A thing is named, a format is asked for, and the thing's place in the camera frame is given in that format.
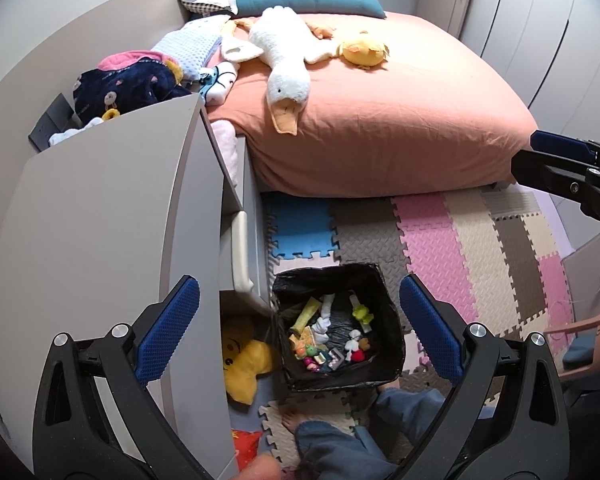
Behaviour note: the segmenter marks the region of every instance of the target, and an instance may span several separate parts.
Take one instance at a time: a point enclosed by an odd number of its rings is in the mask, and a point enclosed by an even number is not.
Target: orange bed sheet
[[[389,61],[364,71],[342,58],[309,66],[311,91],[298,135],[276,133],[266,104],[269,67],[245,62],[212,121],[248,138],[256,172],[298,196],[370,197],[512,180],[510,158],[536,122],[480,57],[425,20],[387,13],[307,14],[313,22],[381,38]],[[246,38],[238,30],[237,37]]]

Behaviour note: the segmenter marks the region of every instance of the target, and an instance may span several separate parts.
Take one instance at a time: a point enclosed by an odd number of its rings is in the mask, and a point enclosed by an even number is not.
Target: blue pants
[[[411,444],[416,444],[444,401],[445,397],[437,390],[412,394],[389,388],[380,393],[374,409],[382,420],[396,426]],[[492,408],[483,408],[480,418],[491,415]],[[296,429],[296,444],[302,462],[318,480],[384,480],[397,467],[369,453],[356,437],[320,420],[300,424]]]

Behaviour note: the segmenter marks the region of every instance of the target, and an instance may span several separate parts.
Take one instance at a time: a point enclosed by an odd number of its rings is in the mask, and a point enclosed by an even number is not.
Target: trash bin
[[[344,350],[349,332],[361,330],[361,323],[352,315],[350,291],[374,315],[368,337],[370,350],[362,362],[345,362],[334,371],[312,372],[296,358],[289,341],[290,329],[310,298],[320,300],[335,294],[331,306],[329,350]],[[273,299],[278,310],[273,316],[276,343],[282,356],[286,384],[292,392],[325,392],[353,390],[385,384],[402,372],[405,357],[404,336],[396,307],[375,264],[346,264],[322,269],[302,268],[281,272],[273,283]],[[308,322],[311,326],[320,316],[320,309]]]

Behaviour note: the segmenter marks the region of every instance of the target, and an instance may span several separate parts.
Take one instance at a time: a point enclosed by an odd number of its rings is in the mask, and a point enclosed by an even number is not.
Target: metal bolt
[[[129,327],[127,325],[116,325],[111,329],[111,335],[113,337],[124,337],[129,332]]]
[[[542,346],[544,344],[544,336],[538,332],[533,332],[531,335],[531,342],[534,345]]]
[[[67,334],[65,334],[64,332],[62,332],[61,334],[58,334],[54,338],[54,345],[56,345],[56,346],[62,346],[68,340],[69,340],[69,336]]]
[[[480,323],[473,323],[469,326],[469,332],[476,337],[484,337],[487,335],[487,329]]]

